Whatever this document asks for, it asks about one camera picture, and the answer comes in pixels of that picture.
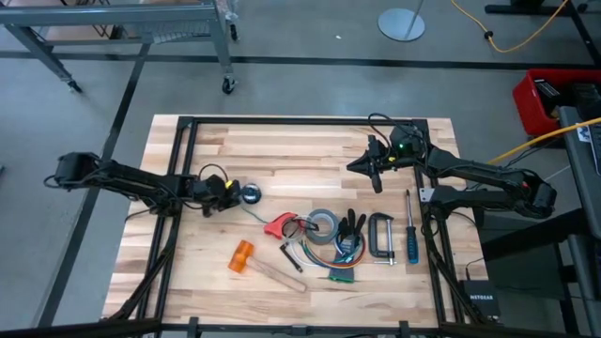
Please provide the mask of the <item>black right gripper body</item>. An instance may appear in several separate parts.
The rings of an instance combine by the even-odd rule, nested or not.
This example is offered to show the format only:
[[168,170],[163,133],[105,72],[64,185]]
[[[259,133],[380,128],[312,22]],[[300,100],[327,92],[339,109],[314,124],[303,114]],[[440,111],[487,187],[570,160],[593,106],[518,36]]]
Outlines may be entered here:
[[393,154],[389,143],[384,145],[374,135],[369,135],[367,140],[368,176],[375,193],[381,193],[383,188],[380,175],[394,168],[395,159],[391,160]]

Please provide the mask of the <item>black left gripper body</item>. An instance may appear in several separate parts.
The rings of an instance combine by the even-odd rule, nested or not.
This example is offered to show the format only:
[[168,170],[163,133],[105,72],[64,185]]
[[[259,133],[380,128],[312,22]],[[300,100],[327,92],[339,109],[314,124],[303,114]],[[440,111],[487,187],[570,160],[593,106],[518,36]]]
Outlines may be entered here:
[[225,181],[217,175],[194,181],[190,194],[192,201],[201,205],[204,217],[236,207],[241,202],[239,182],[236,179]]

